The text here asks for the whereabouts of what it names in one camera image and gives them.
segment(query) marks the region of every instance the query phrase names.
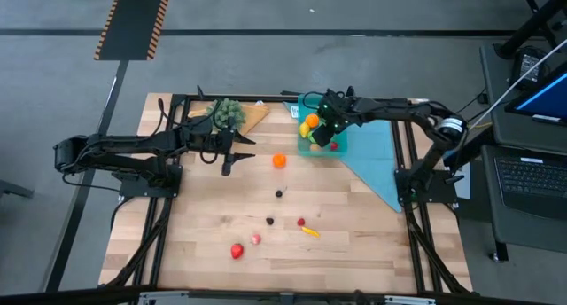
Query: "teal cloth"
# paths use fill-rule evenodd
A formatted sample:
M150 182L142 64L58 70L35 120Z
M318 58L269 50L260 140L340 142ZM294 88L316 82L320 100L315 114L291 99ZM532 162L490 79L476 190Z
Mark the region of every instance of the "teal cloth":
M297 103L284 102L288 111ZM394 211L400 213L393 179L395 154L389 121L373 121L346 129L348 151L340 159Z

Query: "computer screen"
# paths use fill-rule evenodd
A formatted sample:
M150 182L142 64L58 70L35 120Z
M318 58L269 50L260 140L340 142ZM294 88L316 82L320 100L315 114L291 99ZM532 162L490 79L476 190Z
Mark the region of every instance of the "computer screen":
M514 108L530 115L567 119L567 73L534 91Z

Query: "orange fruit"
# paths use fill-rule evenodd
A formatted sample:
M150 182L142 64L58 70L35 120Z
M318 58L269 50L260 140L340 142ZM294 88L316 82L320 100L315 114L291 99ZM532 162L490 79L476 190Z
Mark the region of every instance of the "orange fruit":
M272 162L274 162L274 167L276 168L284 168L285 167L285 154L276 153L272 158Z
M317 114L311 113L305 118L305 123L307 123L307 125L311 129L317 128L317 126L319 125L319 117L317 116Z

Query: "wooden tabletop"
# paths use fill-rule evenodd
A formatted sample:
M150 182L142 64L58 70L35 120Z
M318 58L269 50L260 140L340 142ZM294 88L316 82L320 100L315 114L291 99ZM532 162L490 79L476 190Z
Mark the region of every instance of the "wooden tabletop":
M158 98L149 94L138 135L149 135L158 123ZM206 165L195 153L181 157L182 188L172 207L159 274L165 288L238 291L415 293L408 233L403 214L394 212L340 160L298 155L298 125L282 103L267 103L269 115L246 136L256 145L235 144L234 152L255 153L237 162L230 176L221 176L221 158ZM191 110L206 103L192 102ZM403 125L404 157L410 166ZM414 127L423 156L431 142ZM285 153L287 166L272 167L272 155ZM277 199L277 189L287 187ZM100 283L114 278L136 251L144 227L148 199L133 199L118 212L106 251ZM470 278L456 220L446 207L430 204L436 250L462 285ZM272 226L266 223L273 217ZM321 233L307 235L296 224ZM254 246L251 236L260 234ZM245 247L233 260L230 247ZM147 257L149 280L153 251ZM431 289L427 258L422 251L426 286Z

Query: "gray concrete floor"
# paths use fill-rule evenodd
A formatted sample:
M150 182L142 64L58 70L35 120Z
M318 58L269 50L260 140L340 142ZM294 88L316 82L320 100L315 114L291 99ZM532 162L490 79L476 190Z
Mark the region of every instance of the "gray concrete floor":
M0 0L1 27L102 27L112 0ZM166 28L514 29L525 0L171 0ZM0 178L35 189L0 199L0 294L42 289L74 189L51 147L95 131L117 62L92 59L96 37L0 36ZM148 92L276 94L344 89L431 98L458 108L484 80L478 47L499 39L162 37L151 62L130 62L110 128L133 134ZM473 115L473 105L465 114ZM94 184L116 186L106 173ZM92 190L62 289L97 285L116 197ZM567 255L511 247L494 264L490 227L463 222L473 286L483 295L565 303Z

